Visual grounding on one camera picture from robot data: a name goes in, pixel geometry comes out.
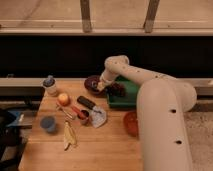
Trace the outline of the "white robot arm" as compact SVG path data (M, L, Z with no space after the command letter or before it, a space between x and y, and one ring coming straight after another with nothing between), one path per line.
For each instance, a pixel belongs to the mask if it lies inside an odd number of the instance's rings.
M98 87L122 76L139 86L137 118L143 171L194 171L184 113L197 101L195 88L167 74L129 64L125 55L105 59Z

